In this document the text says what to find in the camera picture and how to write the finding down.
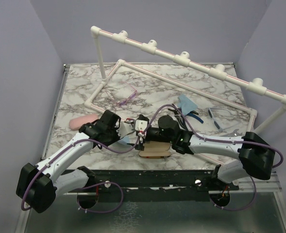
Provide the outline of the plaid glasses case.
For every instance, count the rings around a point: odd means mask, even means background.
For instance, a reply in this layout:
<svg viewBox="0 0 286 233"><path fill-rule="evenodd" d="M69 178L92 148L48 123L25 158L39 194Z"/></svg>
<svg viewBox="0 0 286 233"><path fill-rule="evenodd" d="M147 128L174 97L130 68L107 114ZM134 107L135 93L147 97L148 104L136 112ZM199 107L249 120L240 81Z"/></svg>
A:
<svg viewBox="0 0 286 233"><path fill-rule="evenodd" d="M138 155L147 159L168 158L171 156L169 149L170 143L151 141L144 144L144 150L140 151Z"/></svg>

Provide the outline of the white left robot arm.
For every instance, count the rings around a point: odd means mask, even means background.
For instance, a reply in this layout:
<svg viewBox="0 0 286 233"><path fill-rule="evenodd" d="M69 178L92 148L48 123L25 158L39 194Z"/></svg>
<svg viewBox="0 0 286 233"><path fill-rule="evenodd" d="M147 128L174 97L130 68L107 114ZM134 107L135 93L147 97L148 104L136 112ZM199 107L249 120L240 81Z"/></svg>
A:
<svg viewBox="0 0 286 233"><path fill-rule="evenodd" d="M70 173L68 167L79 157L95 147L107 148L117 142L121 118L106 110L92 123L81 126L74 137L49 158L21 169L16 194L22 199L21 209L34 209L37 213L47 210L57 196L80 189L85 192L97 188L96 177L81 166Z"/></svg>

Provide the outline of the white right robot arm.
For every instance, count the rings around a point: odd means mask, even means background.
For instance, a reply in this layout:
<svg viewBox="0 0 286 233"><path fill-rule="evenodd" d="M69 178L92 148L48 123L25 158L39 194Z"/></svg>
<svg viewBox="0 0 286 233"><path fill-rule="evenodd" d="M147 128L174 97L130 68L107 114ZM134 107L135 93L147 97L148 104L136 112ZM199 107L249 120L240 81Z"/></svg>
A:
<svg viewBox="0 0 286 233"><path fill-rule="evenodd" d="M275 151L253 132L227 138L194 134L181 129L168 115L158 119L157 127L149 126L149 120L140 116L134 122L134 129L144 140L170 143L180 154L204 153L232 158L232 162L215 167L210 183L216 190L248 176L264 181L270 179Z"/></svg>

